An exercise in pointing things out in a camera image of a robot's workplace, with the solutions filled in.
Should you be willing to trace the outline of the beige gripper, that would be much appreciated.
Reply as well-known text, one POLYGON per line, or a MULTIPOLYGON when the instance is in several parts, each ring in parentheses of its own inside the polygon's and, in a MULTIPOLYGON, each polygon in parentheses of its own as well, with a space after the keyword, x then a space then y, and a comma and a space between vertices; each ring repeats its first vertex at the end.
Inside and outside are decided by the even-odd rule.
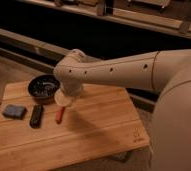
POLYGON ((71 98, 78 97, 84 90, 82 84, 73 82, 62 82, 60 88, 65 96, 71 98))

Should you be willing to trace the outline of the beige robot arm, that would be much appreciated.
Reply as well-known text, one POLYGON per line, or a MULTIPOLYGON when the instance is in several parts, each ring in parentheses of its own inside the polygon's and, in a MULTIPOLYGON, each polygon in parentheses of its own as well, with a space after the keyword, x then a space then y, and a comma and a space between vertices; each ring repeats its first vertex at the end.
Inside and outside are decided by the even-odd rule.
POLYGON ((95 62, 74 49, 53 74, 67 96, 78 95, 85 83, 158 93, 151 123, 151 171, 191 171, 191 49, 95 62))

